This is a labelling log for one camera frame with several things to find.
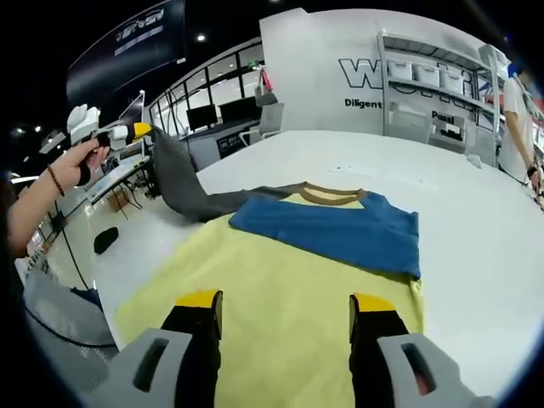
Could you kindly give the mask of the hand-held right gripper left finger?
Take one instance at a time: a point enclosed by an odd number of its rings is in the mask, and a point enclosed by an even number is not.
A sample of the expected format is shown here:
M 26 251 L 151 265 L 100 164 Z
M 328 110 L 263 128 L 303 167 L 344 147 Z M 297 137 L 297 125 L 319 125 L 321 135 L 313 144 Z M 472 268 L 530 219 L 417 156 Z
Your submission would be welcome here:
M 161 328 L 148 329 L 110 364 L 98 407 L 213 407 L 222 337 L 223 292 L 176 300 Z

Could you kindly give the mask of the person's left hand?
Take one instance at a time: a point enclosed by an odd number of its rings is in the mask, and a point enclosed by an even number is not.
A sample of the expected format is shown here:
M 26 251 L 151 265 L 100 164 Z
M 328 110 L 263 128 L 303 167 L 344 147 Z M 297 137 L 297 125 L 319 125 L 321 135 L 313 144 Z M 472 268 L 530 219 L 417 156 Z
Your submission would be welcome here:
M 85 175 L 89 177 L 105 161 L 110 147 L 100 146 L 97 139 L 90 139 L 70 148 L 61 158 L 55 170 L 63 188 L 79 185 Z

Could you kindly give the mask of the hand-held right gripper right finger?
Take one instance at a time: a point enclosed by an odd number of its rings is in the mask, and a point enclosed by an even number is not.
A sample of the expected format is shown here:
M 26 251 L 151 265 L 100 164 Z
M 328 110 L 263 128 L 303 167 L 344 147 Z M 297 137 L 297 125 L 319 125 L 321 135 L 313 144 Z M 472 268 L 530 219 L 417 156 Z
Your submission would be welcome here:
M 461 380 L 458 364 L 422 334 L 410 334 L 380 297 L 349 297 L 349 370 L 357 407 L 492 407 Z

